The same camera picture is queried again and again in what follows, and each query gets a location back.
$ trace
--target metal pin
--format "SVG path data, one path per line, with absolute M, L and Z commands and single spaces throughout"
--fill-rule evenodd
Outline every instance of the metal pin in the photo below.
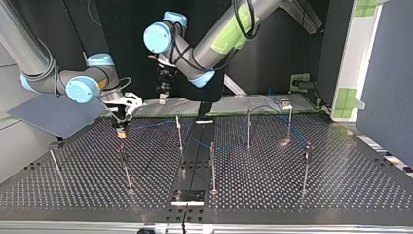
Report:
M 210 144 L 210 163 L 212 167 L 212 193 L 217 193 L 215 186 L 215 143 Z
M 127 155 L 127 151 L 126 151 L 124 143 L 122 143 L 121 147 L 119 148 L 119 157 L 120 157 L 121 165 L 124 168 L 125 174 L 127 176 L 129 190 L 130 192 L 133 192 L 133 188 L 131 186 L 131 176 L 128 170 L 128 155 Z
M 292 105 L 289 106 L 289 116 L 288 116 L 288 126 L 291 126 L 291 121 L 292 121 Z
M 49 150 L 49 152 L 52 155 L 52 159 L 53 159 L 53 162 L 55 163 L 56 169 L 60 172 L 60 167 L 58 166 L 58 162 L 57 162 L 54 151 L 51 149 L 51 150 Z
M 125 174 L 127 175 L 127 180 L 128 180 L 128 185 L 129 185 L 129 188 L 130 188 L 130 192 L 133 192 L 133 188 L 131 187 L 131 178 L 130 178 L 127 166 L 125 166 Z
M 179 115 L 176 115 L 176 128 L 178 129 L 178 135 L 179 135 L 179 149 L 182 152 L 183 151 L 183 146 L 182 146 L 182 133 L 181 133 L 181 126 L 179 123 Z
M 250 137 L 251 137 L 251 112 L 248 110 L 248 146 L 247 146 L 248 149 L 251 146 Z
M 305 146 L 305 157 L 306 157 L 306 172 L 304 173 L 303 195 L 307 193 L 306 188 L 307 188 L 308 171 L 309 171 L 309 167 L 310 167 L 310 164 L 313 158 L 313 147 L 309 142 Z

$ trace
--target perforated metal table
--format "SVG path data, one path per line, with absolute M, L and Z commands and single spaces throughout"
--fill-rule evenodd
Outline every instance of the perforated metal table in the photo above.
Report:
M 182 119 L 184 152 L 172 119 L 135 119 L 126 145 L 129 193 L 109 120 L 0 185 L 0 220 L 213 225 L 413 226 L 413 181 L 323 114 Z M 211 190 L 215 143 L 217 193 Z M 314 147 L 303 193 L 304 146 Z M 171 205 L 176 190 L 202 190 L 203 206 Z

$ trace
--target blue cable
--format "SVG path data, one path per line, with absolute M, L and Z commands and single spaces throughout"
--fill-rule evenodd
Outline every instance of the blue cable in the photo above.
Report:
M 157 127 L 157 126 L 161 126 L 161 125 L 168 124 L 168 123 L 175 123 L 175 121 L 174 120 L 165 120 L 165 121 L 159 122 L 157 124 L 132 127 L 131 130 L 140 130 L 140 129 L 146 129 L 146 128 L 150 128 L 150 127 Z

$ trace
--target black cable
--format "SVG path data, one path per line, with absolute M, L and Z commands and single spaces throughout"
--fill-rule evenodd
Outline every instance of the black cable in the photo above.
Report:
M 301 27 L 304 27 L 304 21 L 305 21 L 305 17 L 307 15 L 307 3 L 308 1 L 306 0 L 306 3 L 304 4 L 304 9 L 303 9 L 303 19 L 301 21 Z M 331 109 L 328 107 L 327 102 L 325 102 L 325 100 L 322 98 L 322 96 L 319 94 L 319 89 L 317 88 L 316 82 L 312 81 L 313 85 L 314 85 L 314 89 L 316 90 L 317 96 L 321 99 L 321 102 L 324 103 L 325 107 L 327 108 L 327 110 L 331 113 Z
M 238 12 L 239 9 L 239 0 L 233 0 L 233 7 L 234 7 L 234 15 L 235 15 L 235 19 L 237 20 L 237 24 L 238 27 L 241 30 L 241 33 L 243 34 L 243 36 L 249 40 L 254 39 L 257 35 L 258 35 L 258 29 L 259 26 L 257 28 L 255 28 L 256 25 L 256 21 L 255 21 L 255 9 L 254 6 L 252 5 L 251 0 L 247 0 L 248 3 L 248 7 L 249 7 L 249 14 L 251 16 L 251 29 L 249 32 L 246 32 L 243 23 L 241 22 L 241 18 L 240 18 L 240 13 Z
M 0 68 L 3 68 L 3 67 L 11 67 L 11 66 L 15 66 L 15 65 L 17 65 L 17 64 L 2 65 L 2 66 L 0 66 Z
M 183 53 L 183 52 L 181 52 L 181 51 L 179 50 L 179 47 L 178 47 L 177 44 L 176 44 L 175 28 L 173 28 L 173 32 L 172 32 L 172 42 L 173 42 L 172 48 L 174 48 L 174 49 L 178 52 L 180 58 L 181 58 L 182 60 L 184 60 L 185 63 L 187 63 L 189 66 L 191 66 L 192 68 L 194 68 L 194 69 L 196 69 L 196 70 L 198 70 L 198 71 L 202 71 L 202 72 L 216 71 L 216 70 L 222 69 L 222 68 L 224 68 L 224 67 L 226 66 L 226 65 L 225 65 L 225 66 L 218 67 L 219 69 L 217 69 L 217 68 L 205 69 L 205 68 L 203 68 L 203 67 L 197 66 L 196 64 L 193 64 L 191 61 L 189 61 L 189 60 L 185 57 L 185 54 L 186 54 L 189 50 L 186 50 L 185 53 Z
M 316 82 L 313 81 L 314 89 L 316 90 L 317 96 L 321 99 L 322 102 L 324 102 L 325 108 L 331 113 L 330 107 L 328 107 L 327 102 L 322 98 L 322 96 L 319 94 L 319 89 L 317 88 Z
M 251 1 L 251 0 L 247 0 L 247 3 L 248 3 L 248 7 L 249 7 L 249 13 L 250 13 L 250 16 L 251 16 L 251 29 L 250 29 L 249 32 L 246 32 L 246 31 L 245 31 L 245 28 L 244 28 L 244 26 L 243 26 L 243 23 L 241 22 L 241 19 L 240 19 L 240 15 L 239 15 L 239 12 L 238 12 L 239 1 L 238 1 L 238 0 L 233 0 L 234 14 L 235 14 L 235 16 L 236 16 L 237 23 L 238 23 L 238 25 L 239 25 L 239 27 L 240 27 L 240 30 L 241 30 L 241 32 L 243 33 L 244 37 L 246 37 L 247 39 L 251 40 L 251 39 L 254 39 L 254 38 L 256 37 L 256 35 L 258 34 L 259 26 L 256 27 L 255 9 L 254 9 L 254 7 L 253 7 L 252 1 Z M 217 71 L 217 70 L 221 70 L 221 69 L 227 67 L 227 66 L 228 66 L 228 63 L 229 63 L 229 60 L 236 54 L 236 51 L 237 51 L 237 50 L 234 50 L 233 52 L 231 52 L 230 56 L 227 57 L 227 59 L 226 59 L 226 61 L 224 62 L 224 64 L 222 64 L 222 65 L 220 65 L 220 66 L 218 66 L 218 67 L 214 67 L 214 68 L 208 69 L 208 68 L 202 67 L 202 66 L 197 62 L 197 60 L 195 59 L 195 56 L 194 56 L 194 51 L 192 51 L 192 52 L 191 52 L 191 57 L 192 57 L 193 62 L 195 63 L 195 64 L 194 64 L 194 63 L 192 63 L 191 61 L 189 61 L 189 60 L 185 57 L 185 54 L 189 51 L 189 49 L 188 49 L 188 48 L 185 48 L 184 52 L 181 52 L 181 51 L 179 50 L 177 44 L 176 44 L 176 37 L 175 37 L 176 29 L 175 29 L 175 28 L 176 28 L 177 25 L 181 28 L 181 32 L 183 31 L 183 30 L 182 30 L 182 25 L 181 25 L 180 23 L 176 22 L 176 23 L 173 24 L 173 32 L 172 32 L 172 42 L 173 42 L 173 44 L 172 44 L 172 48 L 171 48 L 171 52 L 170 52 L 170 59 L 169 59 L 169 61 L 171 61 L 172 64 L 176 64 L 180 59 L 183 59 L 183 60 L 185 61 L 185 63 L 187 63 L 189 66 L 191 66 L 192 68 L 194 68 L 194 69 L 196 69 L 196 70 L 198 70 L 198 71 L 202 71 L 202 72 Z M 174 51 L 175 51 L 175 50 L 178 52 L 179 57 L 178 57 L 178 59 L 176 59 L 175 61 L 173 61 L 173 54 L 174 54 Z
M 185 218 L 186 218 L 186 212 L 188 211 L 188 203 L 185 206 L 185 213 L 183 214 L 182 218 L 182 233 L 186 234 L 186 229 L 185 229 Z

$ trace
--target gray panel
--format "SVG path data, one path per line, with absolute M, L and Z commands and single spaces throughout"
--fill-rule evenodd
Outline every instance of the gray panel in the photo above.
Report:
M 0 67 L 16 64 L 15 61 L 7 53 L 6 49 L 0 44 Z
M 413 166 L 413 1 L 383 5 L 361 100 L 357 128 Z
M 295 115 L 290 143 L 282 145 L 284 117 L 253 116 L 248 151 L 245 119 L 220 117 L 215 131 L 204 127 L 205 150 L 198 154 L 207 155 L 214 136 L 218 193 L 188 210 L 192 223 L 202 216 L 202 223 L 212 224 L 413 226 L 411 178 L 345 127 L 325 115 Z M 64 186 L 48 157 L 3 183 L 0 219 L 157 223 L 169 217 L 180 223 L 185 213 L 169 211 L 169 189 L 181 173 L 181 155 L 176 127 L 166 120 L 132 122 L 128 146 L 135 195 L 128 194 L 116 160 L 119 140 L 105 120 L 58 154 Z M 182 125 L 187 139 L 193 120 L 183 119 Z M 313 143 L 314 162 L 303 196 L 306 140 Z
M 53 135 L 69 138 L 106 113 L 106 109 L 97 99 L 78 104 L 66 96 L 41 95 L 8 113 Z
M 322 42 L 317 85 L 319 94 L 331 104 L 340 72 L 354 0 L 331 0 Z

